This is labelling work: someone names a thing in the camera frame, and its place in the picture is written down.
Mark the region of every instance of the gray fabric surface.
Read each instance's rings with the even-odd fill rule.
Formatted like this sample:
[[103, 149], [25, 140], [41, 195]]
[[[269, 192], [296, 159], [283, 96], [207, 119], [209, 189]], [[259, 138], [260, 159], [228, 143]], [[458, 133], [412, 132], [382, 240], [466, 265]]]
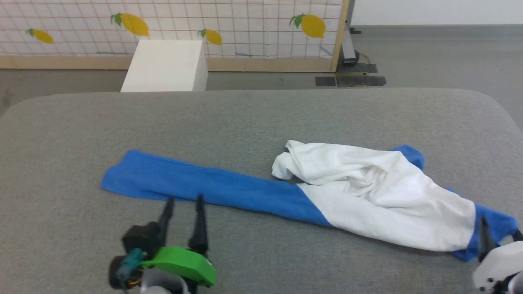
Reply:
[[[449, 89], [222, 91], [39, 97], [0, 119], [0, 292], [115, 293], [107, 267], [160, 201], [99, 188], [128, 149], [270, 178], [287, 139], [388, 149], [410, 144], [426, 173], [523, 220], [523, 135], [491, 98]], [[476, 261], [261, 213], [208, 206], [218, 284], [201, 293], [477, 293]], [[178, 202], [168, 245], [185, 246]]]

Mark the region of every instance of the white pedestal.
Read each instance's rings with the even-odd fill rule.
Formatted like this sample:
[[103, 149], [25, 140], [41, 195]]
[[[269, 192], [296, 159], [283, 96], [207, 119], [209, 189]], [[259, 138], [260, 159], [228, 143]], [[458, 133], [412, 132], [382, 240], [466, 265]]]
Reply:
[[120, 92], [205, 91], [202, 41], [141, 40]]

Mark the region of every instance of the white fabric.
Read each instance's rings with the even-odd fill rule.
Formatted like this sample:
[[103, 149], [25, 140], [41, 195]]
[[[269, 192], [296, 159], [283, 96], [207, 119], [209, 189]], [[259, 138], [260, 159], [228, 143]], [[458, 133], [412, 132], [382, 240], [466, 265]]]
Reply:
[[468, 246], [475, 206], [436, 185], [399, 151], [289, 140], [272, 175], [298, 186], [333, 226], [432, 251]]

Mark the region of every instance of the lemon cutout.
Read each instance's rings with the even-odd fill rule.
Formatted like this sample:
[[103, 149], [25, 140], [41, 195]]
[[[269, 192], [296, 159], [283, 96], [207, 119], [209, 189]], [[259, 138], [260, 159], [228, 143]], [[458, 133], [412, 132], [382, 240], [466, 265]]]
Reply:
[[220, 34], [217, 31], [203, 29], [201, 31], [198, 31], [197, 35], [201, 35], [202, 37], [207, 36], [207, 40], [211, 44], [215, 44], [215, 45], [222, 44], [222, 36], [220, 36]]
[[325, 23], [321, 18], [312, 14], [302, 13], [300, 15], [291, 17], [289, 26], [293, 20], [296, 28], [298, 28], [301, 24], [301, 28], [303, 29], [305, 35], [312, 38], [323, 38], [323, 34], [325, 33]]
[[128, 31], [137, 36], [149, 36], [149, 27], [141, 18], [136, 15], [128, 13], [117, 13], [115, 15], [111, 15], [111, 23], [113, 19], [119, 27], [121, 27], [123, 24], [123, 26]]
[[38, 40], [47, 43], [47, 44], [54, 44], [53, 38], [46, 32], [41, 30], [35, 30], [35, 29], [28, 29], [26, 30], [26, 33], [30, 34], [31, 37], [37, 38]]

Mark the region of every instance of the concrete floor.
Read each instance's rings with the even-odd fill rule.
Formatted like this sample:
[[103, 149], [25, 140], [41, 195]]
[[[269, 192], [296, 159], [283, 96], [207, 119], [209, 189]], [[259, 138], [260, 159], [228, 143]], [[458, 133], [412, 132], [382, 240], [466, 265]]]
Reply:
[[[523, 38], [357, 37], [386, 87], [461, 88], [496, 99], [523, 129]], [[125, 71], [0, 71], [0, 115], [36, 96], [118, 92]], [[315, 89], [312, 73], [209, 74], [208, 90]]]

